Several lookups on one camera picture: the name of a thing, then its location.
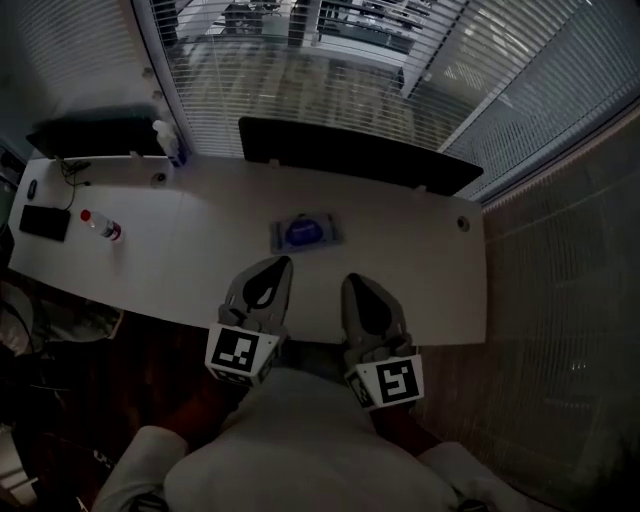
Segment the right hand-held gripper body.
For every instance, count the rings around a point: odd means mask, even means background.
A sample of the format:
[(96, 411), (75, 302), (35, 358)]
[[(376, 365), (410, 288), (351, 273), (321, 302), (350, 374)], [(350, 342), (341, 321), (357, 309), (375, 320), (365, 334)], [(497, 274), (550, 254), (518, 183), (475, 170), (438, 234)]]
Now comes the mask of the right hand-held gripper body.
[(424, 397), (421, 356), (401, 327), (383, 334), (345, 333), (344, 379), (366, 411), (414, 403)]

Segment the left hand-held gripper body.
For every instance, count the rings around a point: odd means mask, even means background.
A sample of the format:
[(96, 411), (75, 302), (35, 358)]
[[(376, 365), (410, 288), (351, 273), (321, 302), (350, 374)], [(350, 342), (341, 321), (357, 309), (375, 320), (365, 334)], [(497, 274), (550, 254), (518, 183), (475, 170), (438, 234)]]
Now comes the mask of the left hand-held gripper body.
[(204, 365), (216, 379), (239, 386), (264, 382), (288, 338), (284, 319), (289, 300), (265, 299), (254, 310), (238, 294), (219, 307), (218, 321), (209, 328)]

